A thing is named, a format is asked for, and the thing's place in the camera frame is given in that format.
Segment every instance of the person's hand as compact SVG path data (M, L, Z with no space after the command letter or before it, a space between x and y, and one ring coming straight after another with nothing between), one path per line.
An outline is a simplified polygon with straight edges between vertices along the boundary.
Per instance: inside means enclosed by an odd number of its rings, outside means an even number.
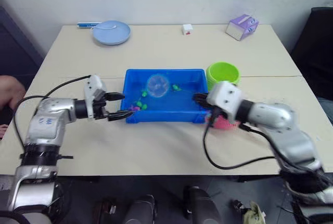
M0 138L3 138L3 137L4 137L7 128L8 128L8 125L7 125L7 124L2 124L2 125L0 125Z

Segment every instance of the small white cube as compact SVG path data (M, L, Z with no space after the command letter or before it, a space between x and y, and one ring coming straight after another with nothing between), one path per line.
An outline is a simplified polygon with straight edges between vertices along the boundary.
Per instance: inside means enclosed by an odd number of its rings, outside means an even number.
M183 25L182 30L184 35L190 35L192 34L193 27L191 24L185 24Z

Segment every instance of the floor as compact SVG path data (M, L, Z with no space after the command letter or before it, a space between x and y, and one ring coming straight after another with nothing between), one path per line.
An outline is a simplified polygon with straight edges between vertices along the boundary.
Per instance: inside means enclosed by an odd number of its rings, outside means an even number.
M0 189L7 189L6 177L0 177ZM247 177L224 176L113 176L113 177L61 177L65 188L70 187L71 209L63 224L92 224L93 208L103 198L117 199L117 211L106 223L121 223L129 204L145 194L154 195L158 201L156 224L191 223L182 214L183 188L199 186L207 191L215 202L223 223L242 223L241 217L230 208L231 199L242 201L246 207L249 201L259 204L266 213L266 223L296 223L293 215L277 205L291 209L290 195L279 177L238 182ZM6 203L8 191L0 191L0 208Z

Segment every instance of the white table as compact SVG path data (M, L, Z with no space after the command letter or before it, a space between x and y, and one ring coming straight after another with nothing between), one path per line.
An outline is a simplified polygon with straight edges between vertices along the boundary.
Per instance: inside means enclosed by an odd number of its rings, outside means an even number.
M215 35L214 29L220 30L222 28L220 25L206 27L195 26L195 30L200 29L200 32L195 31L195 34L205 33L207 38L209 38L211 32ZM144 26L132 27L133 36L138 34L138 32L147 33L147 31L143 30L144 28ZM150 30L154 27L147 26L146 28ZM169 32L167 31L168 26L156 26L155 28ZM143 37L153 39L150 35L146 35L141 38L138 37L136 41L145 42L142 40ZM180 35L185 42L189 41L187 37L194 36L182 36L180 32L175 32L174 35L176 38ZM219 32L219 35L223 39L221 45L225 45L224 41L230 43L234 41L231 38L227 38L228 36L223 32ZM252 50L251 47L256 46L254 39L259 38L257 35L261 36L260 40L262 41L265 39L271 40L272 43L267 41L268 43L266 44L270 43L271 53L276 54L280 52L279 62L270 60L269 55L267 55L267 61L263 59L263 56L259 57L257 55L260 53L257 50L259 44ZM79 37L86 40L82 40L81 49L77 49L76 46L78 45L77 39ZM73 46L69 44L71 39L75 39ZM333 128L306 81L299 75L298 69L283 49L270 26L260 26L258 32L254 36L249 37L248 40L253 43L248 45L248 42L244 42L244 45L247 46L247 51L245 47L242 47L243 52L255 53L256 56L249 55L242 58L235 56L238 58L233 60L233 63L239 63L238 67L242 67L240 70L243 77L240 81L240 88L252 101L284 102L293 107L298 113L300 127L314 139L326 171L333 172L333 157L331 156ZM135 55L141 59L146 59L146 55L150 52L144 48L145 55L133 50L131 60L122 59L122 57L126 56L122 54L129 52L125 48L127 44L125 43L115 48L99 47L91 41L88 30L64 27L27 95L44 94L72 77L90 74L89 67L94 72L102 74L110 91L122 91L125 69L127 68L164 68L164 64L168 64L167 68L188 68L185 66L186 62L181 61L182 59L177 61L175 58L169 60L160 59L159 65L147 63L145 66L144 63L137 62L138 58L135 59L134 57ZM135 46L138 47L139 44L134 41L129 44L129 47ZM201 46L193 45L193 48L199 50ZM84 53L90 52L91 49L95 50L94 62L87 60L87 56L84 55ZM179 52L179 49L175 49L171 52L170 50L172 50L171 45L169 53L172 54L172 57L180 55L185 60L189 60L185 56L186 51ZM232 48L227 48L227 52L231 54ZM61 53L62 55L70 53L72 58L65 59L60 55ZM114 64L109 69L106 65L103 65L103 62L111 59L107 57L107 53L112 56ZM81 59L81 64L78 65L80 55L84 55L84 58ZM160 53L150 54L151 60L154 55L159 56ZM263 66L266 66L265 69L257 69L257 65L251 65L253 63L258 64L260 62L258 60L261 58ZM196 64L201 64L201 66L192 68L206 68L209 63L218 60L216 58L208 59L194 59ZM251 67L246 68L242 65L242 59ZM280 69L272 67L269 61L279 65ZM271 71L273 76L267 75L268 70ZM82 98L83 83L76 82L68 85L54 93L54 96ZM18 112L18 124L22 133L26 132L37 102L37 100L27 102ZM118 109L119 104L120 102L110 102L108 104L109 110L114 111ZM60 175L265 175L278 172L278 166L274 160L258 162L235 170L222 171L215 169L207 161L203 152L203 128L203 125L192 123L126 124L124 121L107 122L106 120L98 120L89 122L88 120L78 120L76 123L67 125L65 140L61 147L61 154L74 155L75 158L74 160L60 160L58 162ZM5 138L0 142L0 174L13 174L15 167L19 165L18 156L21 153L21 148L16 139L11 124ZM207 144L215 162L225 166L272 154L265 140L240 129L230 131L213 130L208 135Z

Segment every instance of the pink object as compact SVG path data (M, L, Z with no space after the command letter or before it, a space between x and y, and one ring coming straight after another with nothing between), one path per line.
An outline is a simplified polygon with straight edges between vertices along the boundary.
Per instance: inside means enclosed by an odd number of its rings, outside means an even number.
M219 116L217 118L217 120L215 120L213 127L216 129L228 130L228 129L237 127L239 124L240 124L239 122L236 122L235 124L231 124L231 123L229 123L229 121L227 119L225 119L222 116Z

